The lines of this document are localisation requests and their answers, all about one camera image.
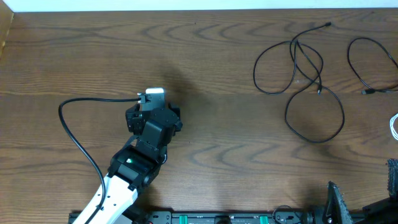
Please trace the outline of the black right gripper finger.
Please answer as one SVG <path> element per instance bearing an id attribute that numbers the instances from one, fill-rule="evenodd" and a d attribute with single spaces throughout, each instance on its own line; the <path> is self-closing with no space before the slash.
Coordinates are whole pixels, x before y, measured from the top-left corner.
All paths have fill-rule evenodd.
<path id="1" fill-rule="evenodd" d="M 332 181 L 328 183 L 328 197 L 323 212 L 323 222 L 327 224 L 353 224 L 353 219 L 349 214 L 343 196 L 338 186 Z"/>
<path id="2" fill-rule="evenodd" d="M 390 198 L 397 198 L 397 159 L 389 159 L 388 166 L 388 183 L 387 189 Z"/>

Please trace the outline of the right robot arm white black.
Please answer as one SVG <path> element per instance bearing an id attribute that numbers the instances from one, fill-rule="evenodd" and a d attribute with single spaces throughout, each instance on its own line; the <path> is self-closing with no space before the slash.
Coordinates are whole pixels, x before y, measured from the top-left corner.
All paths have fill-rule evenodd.
<path id="1" fill-rule="evenodd" d="M 328 183 L 328 197 L 324 207 L 316 207 L 301 217 L 304 224 L 313 223 L 397 223 L 397 160 L 389 159 L 388 166 L 388 198 L 363 207 L 361 213 L 351 214 L 347 209 L 338 186 Z"/>

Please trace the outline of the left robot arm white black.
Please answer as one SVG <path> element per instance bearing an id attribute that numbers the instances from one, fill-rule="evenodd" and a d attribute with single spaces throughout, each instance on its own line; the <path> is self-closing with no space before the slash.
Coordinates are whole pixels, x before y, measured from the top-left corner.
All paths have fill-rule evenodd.
<path id="1" fill-rule="evenodd" d="M 167 145 L 182 128 L 180 108 L 173 103 L 136 104 L 126 110 L 126 121 L 133 135 L 111 159 L 106 191 L 97 190 L 75 223 L 114 223 L 157 177 Z"/>

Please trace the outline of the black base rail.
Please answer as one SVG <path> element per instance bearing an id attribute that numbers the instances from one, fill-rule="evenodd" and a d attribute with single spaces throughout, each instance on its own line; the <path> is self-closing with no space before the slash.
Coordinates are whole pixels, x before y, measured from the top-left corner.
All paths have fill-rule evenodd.
<path id="1" fill-rule="evenodd" d="M 132 212 L 124 212 L 115 222 L 116 223 L 144 223 L 144 224 L 217 224 L 217 223 L 236 223 L 236 224 L 294 224 L 302 223 L 301 213 L 294 214 L 288 211 L 278 211 L 276 213 L 175 213 L 168 211 L 154 211 L 135 215 Z"/>

